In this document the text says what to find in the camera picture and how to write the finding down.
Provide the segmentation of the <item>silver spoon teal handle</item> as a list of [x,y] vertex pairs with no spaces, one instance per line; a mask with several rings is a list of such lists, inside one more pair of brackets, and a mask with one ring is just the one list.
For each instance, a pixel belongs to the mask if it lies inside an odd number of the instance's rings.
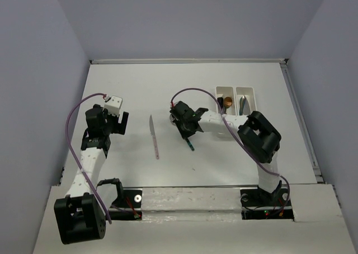
[[[172,124],[173,126],[176,126],[176,124],[175,124],[175,122],[174,122],[174,118],[172,117],[172,115],[169,116],[169,120],[170,120],[170,122],[171,122],[171,124]],[[185,138],[185,142],[187,143],[187,145],[190,147],[190,149],[191,149],[192,151],[195,150],[194,146],[192,145],[192,143],[189,141],[188,138]]]

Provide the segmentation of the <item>silver knife pink handle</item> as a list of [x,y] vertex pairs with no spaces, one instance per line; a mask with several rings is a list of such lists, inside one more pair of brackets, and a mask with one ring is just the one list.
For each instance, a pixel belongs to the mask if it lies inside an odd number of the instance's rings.
[[151,134],[152,140],[153,140],[156,159],[159,159],[159,150],[158,150],[158,144],[157,144],[157,139],[156,139],[156,134],[155,134],[154,122],[153,122],[152,115],[150,115],[150,117],[149,117],[149,130],[150,130],[150,134]]

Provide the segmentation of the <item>black spoon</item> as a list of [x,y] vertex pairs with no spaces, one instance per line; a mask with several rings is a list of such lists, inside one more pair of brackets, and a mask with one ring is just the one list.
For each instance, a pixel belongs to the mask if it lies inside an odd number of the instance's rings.
[[223,105],[223,101],[224,101],[224,99],[223,99],[222,97],[218,97],[218,98],[217,98],[217,100],[218,100],[218,102],[219,102],[220,109],[222,110],[222,109],[223,109],[223,107],[224,107],[224,105]]

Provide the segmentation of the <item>copper spoon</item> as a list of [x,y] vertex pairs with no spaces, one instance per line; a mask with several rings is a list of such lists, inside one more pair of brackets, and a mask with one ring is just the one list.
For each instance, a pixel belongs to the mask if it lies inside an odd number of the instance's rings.
[[231,97],[227,96],[223,99],[223,107],[225,110],[229,109],[233,105],[233,100]]

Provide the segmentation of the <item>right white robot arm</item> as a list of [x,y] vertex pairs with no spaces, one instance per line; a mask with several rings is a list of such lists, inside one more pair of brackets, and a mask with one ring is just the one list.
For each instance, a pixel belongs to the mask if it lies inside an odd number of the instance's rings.
[[281,135],[263,114],[253,111],[248,116],[234,116],[206,108],[194,111],[182,101],[172,105],[169,112],[184,140],[197,132],[228,134],[234,138],[257,163],[258,200],[270,205],[277,199],[282,187],[277,165]]

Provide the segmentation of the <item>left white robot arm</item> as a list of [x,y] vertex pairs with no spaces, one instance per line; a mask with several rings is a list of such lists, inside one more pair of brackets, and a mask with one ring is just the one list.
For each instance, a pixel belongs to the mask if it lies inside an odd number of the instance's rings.
[[102,239],[111,222],[109,207],[123,202],[124,191],[118,178],[100,180],[111,134],[125,134],[128,112],[120,112],[122,98],[112,97],[103,106],[86,111],[87,128],[81,155],[74,159],[78,170],[64,198],[54,203],[54,213],[62,244]]

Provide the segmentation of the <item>white two-compartment container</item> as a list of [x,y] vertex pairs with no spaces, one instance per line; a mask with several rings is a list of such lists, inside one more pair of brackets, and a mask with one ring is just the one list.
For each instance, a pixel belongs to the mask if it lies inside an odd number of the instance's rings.
[[256,110],[255,93],[252,87],[216,86],[215,98],[224,110],[224,117],[237,135],[237,129],[247,116]]

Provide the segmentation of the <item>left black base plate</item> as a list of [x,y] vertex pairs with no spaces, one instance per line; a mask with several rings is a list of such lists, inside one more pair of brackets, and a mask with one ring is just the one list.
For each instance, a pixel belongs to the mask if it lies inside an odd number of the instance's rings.
[[117,198],[109,209],[112,220],[139,221],[142,220],[142,189],[124,189],[124,196]]

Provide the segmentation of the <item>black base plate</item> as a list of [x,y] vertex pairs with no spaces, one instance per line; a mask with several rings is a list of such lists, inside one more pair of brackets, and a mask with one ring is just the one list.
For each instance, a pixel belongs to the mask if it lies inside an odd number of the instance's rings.
[[112,220],[139,221],[142,220],[142,189],[124,189],[124,196],[117,198],[109,209]]
[[265,197],[258,189],[241,189],[240,195],[243,220],[294,220],[291,201],[286,201],[287,188],[281,189],[273,199]]

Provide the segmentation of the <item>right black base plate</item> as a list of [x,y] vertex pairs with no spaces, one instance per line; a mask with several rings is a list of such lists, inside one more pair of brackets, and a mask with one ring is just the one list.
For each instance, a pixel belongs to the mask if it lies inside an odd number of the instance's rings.
[[243,220],[294,220],[291,201],[286,201],[287,188],[281,189],[273,199],[265,197],[258,189],[241,189],[240,195]]

